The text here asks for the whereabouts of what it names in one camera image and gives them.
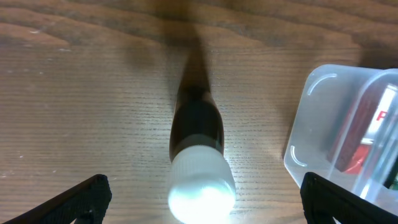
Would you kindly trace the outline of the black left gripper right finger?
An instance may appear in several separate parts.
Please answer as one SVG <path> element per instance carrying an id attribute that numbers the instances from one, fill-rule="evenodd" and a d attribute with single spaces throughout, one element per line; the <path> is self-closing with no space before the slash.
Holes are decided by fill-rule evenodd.
<path id="1" fill-rule="evenodd" d="M 361 199 L 314 172 L 304 175 L 300 188 L 308 224 L 397 224 L 397 215 Z"/>

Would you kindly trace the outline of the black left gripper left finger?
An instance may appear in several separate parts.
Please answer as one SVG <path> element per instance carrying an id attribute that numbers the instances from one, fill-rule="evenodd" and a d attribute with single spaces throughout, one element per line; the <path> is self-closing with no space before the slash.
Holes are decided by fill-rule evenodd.
<path id="1" fill-rule="evenodd" d="M 102 224 L 111 198 L 108 178 L 96 174 L 5 224 Z"/>

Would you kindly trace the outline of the red Panadol ActiFast box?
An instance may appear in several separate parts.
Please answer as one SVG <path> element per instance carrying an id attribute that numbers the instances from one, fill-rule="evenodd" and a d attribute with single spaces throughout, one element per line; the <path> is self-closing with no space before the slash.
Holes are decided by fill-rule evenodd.
<path id="1" fill-rule="evenodd" d="M 395 96 L 397 86 L 380 84 L 370 86 L 354 101 L 328 154 L 336 169 L 347 174 L 361 172 Z"/>

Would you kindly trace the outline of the dark syrup bottle white cap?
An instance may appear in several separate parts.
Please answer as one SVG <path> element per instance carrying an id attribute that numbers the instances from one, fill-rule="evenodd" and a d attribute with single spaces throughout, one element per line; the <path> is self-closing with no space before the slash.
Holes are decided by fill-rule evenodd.
<path id="1" fill-rule="evenodd" d="M 168 205 L 182 223 L 226 223 L 236 201 L 223 121 L 208 89 L 178 92 L 170 132 Z"/>

